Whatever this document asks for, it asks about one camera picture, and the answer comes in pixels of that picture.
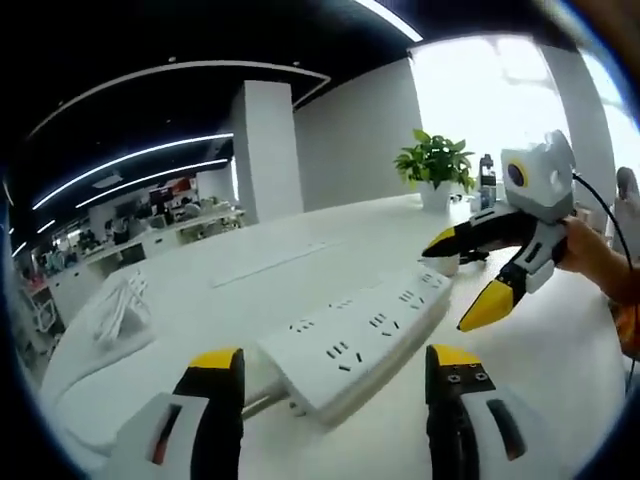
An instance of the window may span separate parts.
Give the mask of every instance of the window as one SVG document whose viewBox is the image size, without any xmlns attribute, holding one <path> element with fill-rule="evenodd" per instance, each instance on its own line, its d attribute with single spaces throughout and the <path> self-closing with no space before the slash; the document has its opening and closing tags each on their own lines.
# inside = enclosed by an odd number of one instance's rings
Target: window
<svg viewBox="0 0 640 480">
<path fill-rule="evenodd" d="M 548 78 L 547 63 L 532 41 L 521 37 L 498 38 L 496 47 L 507 77 L 540 81 Z"/>
<path fill-rule="evenodd" d="M 604 66 L 593 55 L 580 53 L 604 107 L 616 170 L 629 167 L 640 178 L 640 134 L 633 117 Z"/>
<path fill-rule="evenodd" d="M 538 47 L 526 37 L 477 36 L 412 49 L 423 128 L 488 153 L 502 176 L 504 148 L 527 148 L 560 129 L 570 141 L 562 102 Z"/>
</svg>

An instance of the cable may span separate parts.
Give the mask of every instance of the cable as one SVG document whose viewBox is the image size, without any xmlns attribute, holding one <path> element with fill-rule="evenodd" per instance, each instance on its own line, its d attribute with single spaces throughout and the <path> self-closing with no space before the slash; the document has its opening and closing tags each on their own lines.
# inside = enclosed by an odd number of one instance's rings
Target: cable
<svg viewBox="0 0 640 480">
<path fill-rule="evenodd" d="M 620 224 L 618 223 L 618 220 L 613 215 L 613 213 L 611 213 L 611 209 L 609 209 L 608 205 L 602 199 L 600 194 L 596 192 L 595 188 L 589 185 L 589 183 L 587 183 L 585 179 L 583 179 L 580 175 L 576 174 L 575 172 L 573 174 L 573 178 L 580 185 L 582 185 L 584 188 L 589 190 L 591 195 L 593 195 L 593 197 L 598 201 L 598 203 L 600 203 L 604 211 L 607 213 L 607 215 L 611 219 L 611 222 L 613 223 L 613 226 L 615 227 L 616 232 L 618 232 L 618 236 L 620 237 L 620 243 L 622 244 L 622 248 L 624 249 L 624 255 L 625 257 L 627 257 L 627 264 L 629 265 L 629 271 L 633 273 L 633 260 L 631 259 L 631 253 L 629 252 L 627 241 L 624 239 L 624 235 L 622 234 L 622 229 L 620 228 Z M 634 306 L 634 311 L 635 311 L 635 324 L 633 328 L 634 328 L 634 334 L 635 334 L 635 328 L 637 328 L 638 326 L 638 305 Z M 625 383 L 625 393 L 629 391 L 629 387 L 631 386 L 631 378 L 633 377 L 633 370 L 635 369 L 635 366 L 636 366 L 636 357 L 634 355 L 633 358 L 631 359 L 631 370 L 629 370 L 629 375 Z"/>
</svg>

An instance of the person's hand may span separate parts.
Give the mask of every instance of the person's hand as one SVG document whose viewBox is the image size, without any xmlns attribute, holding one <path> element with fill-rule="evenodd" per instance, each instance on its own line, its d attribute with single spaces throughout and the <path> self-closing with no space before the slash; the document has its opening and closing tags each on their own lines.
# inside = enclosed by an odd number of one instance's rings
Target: person's hand
<svg viewBox="0 0 640 480">
<path fill-rule="evenodd" d="M 582 220 L 567 217 L 563 223 L 567 229 L 567 251 L 558 267 L 589 276 L 598 265 L 609 260 L 611 250 L 604 239 Z"/>
</svg>

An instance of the potted plant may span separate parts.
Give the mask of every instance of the potted plant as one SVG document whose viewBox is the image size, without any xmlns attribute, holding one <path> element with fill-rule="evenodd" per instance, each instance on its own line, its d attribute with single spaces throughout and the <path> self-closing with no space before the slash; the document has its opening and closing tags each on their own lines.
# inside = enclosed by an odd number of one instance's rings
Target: potted plant
<svg viewBox="0 0 640 480">
<path fill-rule="evenodd" d="M 453 183 L 462 185 L 467 193 L 475 185 L 467 158 L 473 152 L 463 151 L 467 146 L 464 140 L 453 143 L 417 129 L 413 136 L 418 144 L 402 149 L 403 153 L 394 160 L 396 170 L 411 188 L 418 185 L 423 209 L 446 211 Z"/>
</svg>

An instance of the white power strip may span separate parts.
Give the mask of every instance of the white power strip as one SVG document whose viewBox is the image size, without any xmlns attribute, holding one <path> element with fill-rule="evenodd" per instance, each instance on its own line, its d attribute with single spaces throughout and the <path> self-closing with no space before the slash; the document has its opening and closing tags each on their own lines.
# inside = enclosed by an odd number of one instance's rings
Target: white power strip
<svg viewBox="0 0 640 480">
<path fill-rule="evenodd" d="M 449 306 L 451 281 L 418 265 L 259 342 L 305 412 L 336 423 L 388 380 Z"/>
</svg>

